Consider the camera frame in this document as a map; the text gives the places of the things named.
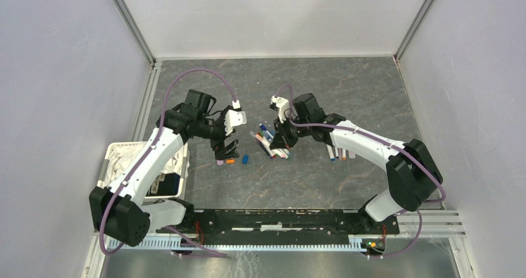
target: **gray mat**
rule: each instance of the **gray mat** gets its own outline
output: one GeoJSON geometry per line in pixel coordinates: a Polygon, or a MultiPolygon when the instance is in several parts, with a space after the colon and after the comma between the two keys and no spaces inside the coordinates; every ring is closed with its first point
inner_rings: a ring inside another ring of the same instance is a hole
{"type": "MultiPolygon", "coordinates": [[[[248,132],[258,123],[272,126],[276,112],[268,108],[283,83],[295,96],[312,92],[326,113],[335,112],[385,137],[419,138],[409,99],[392,58],[280,58],[165,61],[155,92],[145,139],[161,113],[164,95],[181,72],[204,67],[219,71],[234,87],[248,123],[234,134],[239,154],[231,165],[216,165],[210,144],[189,141],[190,171],[185,199],[198,208],[350,208],[357,209],[387,188],[385,173],[363,158],[331,162],[324,144],[304,138],[288,160],[269,159],[248,132]]],[[[230,104],[223,83],[206,73],[177,83],[168,107],[183,102],[189,89],[218,99],[215,109],[230,104]]]]}

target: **white wall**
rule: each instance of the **white wall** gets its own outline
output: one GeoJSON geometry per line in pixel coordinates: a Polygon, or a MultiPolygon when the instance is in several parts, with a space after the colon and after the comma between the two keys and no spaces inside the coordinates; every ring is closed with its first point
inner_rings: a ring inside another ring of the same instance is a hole
{"type": "Polygon", "coordinates": [[[156,57],[392,55],[423,0],[125,0],[156,57]]]}
{"type": "Polygon", "coordinates": [[[0,277],[79,277],[149,64],[111,0],[0,0],[0,277]]]}
{"type": "Polygon", "coordinates": [[[401,59],[481,277],[524,277],[526,0],[436,0],[401,59]]]}

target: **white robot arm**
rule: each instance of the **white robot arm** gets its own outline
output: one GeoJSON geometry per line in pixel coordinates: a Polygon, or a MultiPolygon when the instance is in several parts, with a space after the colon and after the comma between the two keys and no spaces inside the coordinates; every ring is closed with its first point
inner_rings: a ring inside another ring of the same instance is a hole
{"type": "Polygon", "coordinates": [[[421,141],[391,140],[364,130],[341,115],[326,115],[310,93],[296,97],[293,106],[297,112],[294,118],[288,100],[272,98],[270,108],[278,112],[278,118],[274,121],[276,135],[270,148],[291,148],[298,138],[311,136],[327,145],[353,151],[382,168],[387,173],[389,189],[360,209],[372,222],[381,222],[403,210],[416,211],[437,189],[437,185],[397,149],[410,153],[435,181],[442,183],[442,176],[421,141]]]}
{"type": "Polygon", "coordinates": [[[130,246],[136,246],[148,232],[184,221],[187,210],[193,210],[193,205],[183,200],[165,200],[151,205],[143,205],[143,202],[166,161],[194,136],[210,140],[216,159],[239,157],[236,151],[237,140],[225,146],[225,140],[235,132],[234,128],[246,123],[239,101],[222,110],[216,120],[209,118],[212,109],[209,108],[210,101],[214,104],[216,102],[208,94],[190,90],[184,103],[165,112],[164,124],[158,121],[158,128],[153,130],[145,147],[124,173],[107,188],[93,189],[89,201],[96,230],[101,227],[104,212],[110,209],[104,233],[130,246]],[[132,169],[133,174],[127,179],[132,169]],[[109,207],[113,196],[116,196],[115,202],[109,207]]]}

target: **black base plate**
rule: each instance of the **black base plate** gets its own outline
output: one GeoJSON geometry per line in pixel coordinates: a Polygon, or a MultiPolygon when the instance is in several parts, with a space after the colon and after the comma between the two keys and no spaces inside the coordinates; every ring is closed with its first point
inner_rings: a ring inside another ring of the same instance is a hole
{"type": "MultiPolygon", "coordinates": [[[[360,224],[360,217],[363,216],[356,210],[205,209],[195,210],[188,216],[192,217],[191,223],[199,222],[204,234],[204,244],[349,244],[349,235],[382,235],[383,225],[388,235],[400,233],[394,216],[375,223],[366,231],[360,224]],[[261,230],[262,225],[279,224],[282,228],[301,230],[261,230]]],[[[196,232],[195,225],[176,228],[184,233],[196,232]]]]}

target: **table surface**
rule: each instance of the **table surface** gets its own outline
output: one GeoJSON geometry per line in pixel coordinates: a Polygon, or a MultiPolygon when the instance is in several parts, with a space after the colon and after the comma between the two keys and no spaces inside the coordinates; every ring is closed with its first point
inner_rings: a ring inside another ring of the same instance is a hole
{"type": "MultiPolygon", "coordinates": [[[[161,114],[164,95],[181,72],[204,67],[219,71],[234,88],[247,124],[233,138],[241,155],[234,164],[216,165],[210,143],[189,141],[190,169],[185,200],[196,208],[357,209],[387,188],[385,172],[361,158],[331,162],[326,146],[310,137],[291,149],[291,157],[269,159],[249,136],[258,124],[272,127],[277,117],[270,98],[284,83],[294,95],[311,92],[326,113],[343,115],[358,126],[402,141],[419,138],[404,84],[392,58],[279,58],[165,61],[161,67],[145,139],[161,114]],[[244,155],[248,164],[242,164],[244,155]]],[[[218,99],[214,110],[231,103],[220,79],[193,73],[174,86],[168,108],[184,102],[189,89],[218,99]]],[[[426,207],[438,208],[437,204],[426,207]]]]}
{"type": "MultiPolygon", "coordinates": [[[[181,72],[204,67],[219,71],[234,87],[247,115],[247,125],[234,134],[247,165],[218,166],[206,140],[189,141],[190,169],[185,200],[196,208],[348,208],[357,209],[387,188],[385,173],[356,157],[331,162],[325,145],[304,138],[288,160],[269,159],[248,132],[272,124],[268,108],[283,83],[296,96],[312,92],[326,113],[334,112],[384,137],[419,138],[402,79],[391,58],[282,58],[163,62],[149,115],[147,136],[154,128],[164,95],[181,72]]],[[[216,109],[230,104],[219,79],[205,73],[188,75],[172,91],[168,107],[183,102],[189,89],[218,99],[216,109]]],[[[425,205],[438,208],[437,204],[425,205]]],[[[387,253],[409,240],[388,239],[387,253]]],[[[106,259],[101,277],[459,277],[447,239],[419,240],[404,254],[367,261],[357,253],[230,252],[227,259],[179,259],[166,251],[122,250],[106,259]]]]}

